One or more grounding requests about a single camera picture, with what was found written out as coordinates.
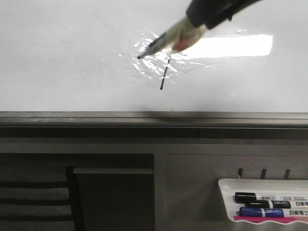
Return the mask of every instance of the white marker tray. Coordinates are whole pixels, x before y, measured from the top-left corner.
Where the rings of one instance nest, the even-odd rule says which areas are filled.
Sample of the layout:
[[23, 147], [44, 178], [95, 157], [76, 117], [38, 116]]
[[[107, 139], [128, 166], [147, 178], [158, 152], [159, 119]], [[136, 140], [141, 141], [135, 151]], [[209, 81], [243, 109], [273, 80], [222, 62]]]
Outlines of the white marker tray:
[[226, 208], [227, 216], [234, 222], [248, 222], [262, 224], [275, 222], [280, 224], [291, 224], [302, 222], [308, 224], [308, 218], [294, 220], [294, 218], [244, 218], [239, 215], [240, 207], [235, 201], [236, 192], [262, 193], [266, 195], [281, 196], [304, 196], [308, 197], [308, 180], [250, 180], [250, 179], [219, 179], [218, 184]]

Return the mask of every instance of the whiteboard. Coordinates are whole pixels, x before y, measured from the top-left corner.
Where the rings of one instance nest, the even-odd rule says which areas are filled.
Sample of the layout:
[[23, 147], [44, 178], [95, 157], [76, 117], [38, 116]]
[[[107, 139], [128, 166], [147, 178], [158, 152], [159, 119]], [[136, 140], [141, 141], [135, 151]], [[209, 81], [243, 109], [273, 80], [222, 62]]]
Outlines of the whiteboard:
[[308, 1], [262, 0], [138, 62], [189, 0], [1, 0], [0, 111], [308, 112]]

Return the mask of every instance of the black line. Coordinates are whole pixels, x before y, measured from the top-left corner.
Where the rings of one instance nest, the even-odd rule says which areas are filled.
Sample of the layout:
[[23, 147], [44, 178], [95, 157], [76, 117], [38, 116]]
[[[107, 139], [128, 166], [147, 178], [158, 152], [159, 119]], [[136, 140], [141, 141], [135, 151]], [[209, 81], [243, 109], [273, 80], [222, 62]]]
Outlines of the black line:
[[0, 188], [53, 189], [67, 188], [66, 181], [55, 182], [0, 182]]
[[163, 79], [162, 79], [162, 84], [160, 85], [160, 90], [162, 90], [163, 87], [164, 87], [165, 77], [166, 77], [167, 70], [168, 70], [168, 65], [165, 68], [164, 76], [163, 76]]
[[0, 204], [58, 206], [58, 205], [70, 205], [70, 200], [27, 200], [27, 199], [3, 198], [3, 199], [0, 199]]
[[67, 216], [0, 216], [0, 221], [70, 221], [71, 215]]
[[84, 231], [85, 223], [79, 196], [78, 182], [76, 175], [73, 173], [73, 170], [74, 167], [66, 168], [66, 178], [68, 183], [69, 199], [71, 201], [72, 216], [74, 220], [75, 231]]

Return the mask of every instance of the metal frame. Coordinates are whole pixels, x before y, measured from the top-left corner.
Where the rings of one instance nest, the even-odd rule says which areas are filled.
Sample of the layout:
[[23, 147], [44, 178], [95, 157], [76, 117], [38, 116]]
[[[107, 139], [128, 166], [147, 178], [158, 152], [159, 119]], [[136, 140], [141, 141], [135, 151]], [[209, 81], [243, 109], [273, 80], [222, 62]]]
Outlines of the metal frame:
[[0, 112], [0, 127], [308, 128], [308, 113]]

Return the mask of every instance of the sleeve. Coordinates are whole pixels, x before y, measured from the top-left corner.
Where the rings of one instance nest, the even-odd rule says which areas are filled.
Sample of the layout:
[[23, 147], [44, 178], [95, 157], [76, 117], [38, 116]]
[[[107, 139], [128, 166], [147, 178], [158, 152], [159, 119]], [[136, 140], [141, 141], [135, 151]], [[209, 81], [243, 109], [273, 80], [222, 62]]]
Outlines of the sleeve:
[[198, 27], [212, 29], [234, 14], [259, 0], [192, 0], [186, 15]]

